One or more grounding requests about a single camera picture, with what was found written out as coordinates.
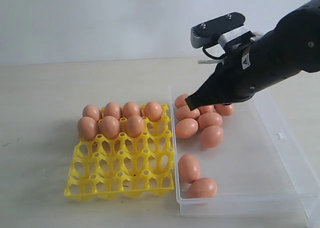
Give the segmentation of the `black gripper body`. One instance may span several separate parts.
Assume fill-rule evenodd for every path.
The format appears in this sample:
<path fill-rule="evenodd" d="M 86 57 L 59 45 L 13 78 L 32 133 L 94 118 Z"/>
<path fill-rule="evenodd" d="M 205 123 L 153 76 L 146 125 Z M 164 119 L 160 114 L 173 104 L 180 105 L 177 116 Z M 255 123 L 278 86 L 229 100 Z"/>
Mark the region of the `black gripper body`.
<path fill-rule="evenodd" d="M 277 42 L 261 38 L 216 66 L 216 103 L 247 101 L 294 75 L 295 68 L 285 60 Z"/>

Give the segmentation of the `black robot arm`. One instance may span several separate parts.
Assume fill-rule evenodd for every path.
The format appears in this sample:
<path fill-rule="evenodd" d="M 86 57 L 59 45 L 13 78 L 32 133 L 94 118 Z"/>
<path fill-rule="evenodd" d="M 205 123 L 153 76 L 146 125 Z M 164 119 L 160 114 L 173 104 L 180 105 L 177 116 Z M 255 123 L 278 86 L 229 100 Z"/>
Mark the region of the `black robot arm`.
<path fill-rule="evenodd" d="M 304 71 L 320 70 L 320 0 L 310 0 L 259 35 L 245 26 L 245 16 L 231 12 L 191 28 L 193 48 L 221 46 L 209 54 L 214 72 L 186 98 L 191 109 L 245 102 L 256 93 Z"/>

